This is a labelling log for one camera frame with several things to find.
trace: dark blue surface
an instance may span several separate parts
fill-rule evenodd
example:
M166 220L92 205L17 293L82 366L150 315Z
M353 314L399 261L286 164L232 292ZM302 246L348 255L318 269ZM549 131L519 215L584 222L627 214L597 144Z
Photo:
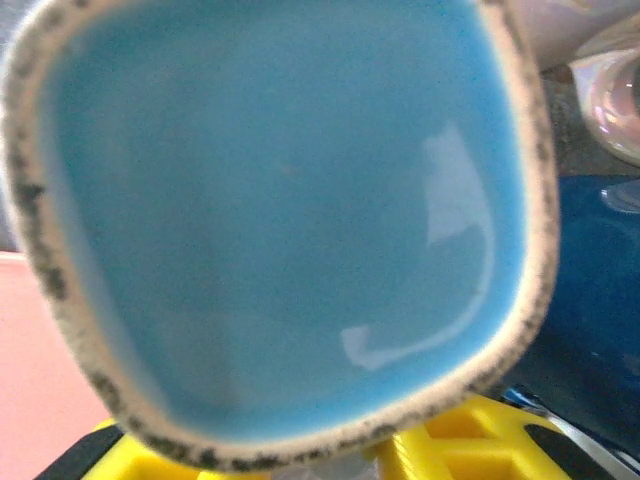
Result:
M507 382L640 458L640 214L613 210L601 194L631 180L561 179L556 291Z

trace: pink surface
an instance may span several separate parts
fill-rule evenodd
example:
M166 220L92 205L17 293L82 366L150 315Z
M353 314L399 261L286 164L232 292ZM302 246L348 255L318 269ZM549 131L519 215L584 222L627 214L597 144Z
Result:
M0 479L34 478L107 418L20 255L0 252Z

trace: speckled rim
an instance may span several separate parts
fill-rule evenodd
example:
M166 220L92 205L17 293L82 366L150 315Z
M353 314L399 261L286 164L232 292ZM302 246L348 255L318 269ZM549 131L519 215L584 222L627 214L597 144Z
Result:
M467 0L478 9L502 66L523 159L527 255L518 295L503 326L454 372L377 412L317 434L263 444L233 444L184 431L142 396L96 334L52 199L35 138L36 96L65 41L88 20L132 0L49 0L32 9L8 50L2 81L3 180L10 215L31 268L77 363L117 420L146 445L201 469L247 472L346 453L412 427L482 391L535 337L553 290L558 249L555 161L536 64L510 0Z

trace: white ceramic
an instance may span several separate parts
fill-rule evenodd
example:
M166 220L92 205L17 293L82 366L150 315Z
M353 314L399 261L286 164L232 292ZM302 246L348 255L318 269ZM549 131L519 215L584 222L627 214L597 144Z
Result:
M201 469L360 449L486 388L558 242L502 0L47 0L4 63L21 247L120 424Z
M620 159L640 166L640 116L633 96L640 2L519 0L516 9L540 68L569 63L593 135Z

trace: yellow plastic object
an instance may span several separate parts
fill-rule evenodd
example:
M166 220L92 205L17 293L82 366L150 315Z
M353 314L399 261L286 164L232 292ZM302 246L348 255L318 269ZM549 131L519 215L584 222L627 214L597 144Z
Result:
M98 428L105 428L107 421ZM480 396L367 451L381 480L571 480L524 430L551 422ZM201 472L125 435L83 480L269 480L268 474Z
M371 451L382 480L571 480L524 430L544 418L474 396Z

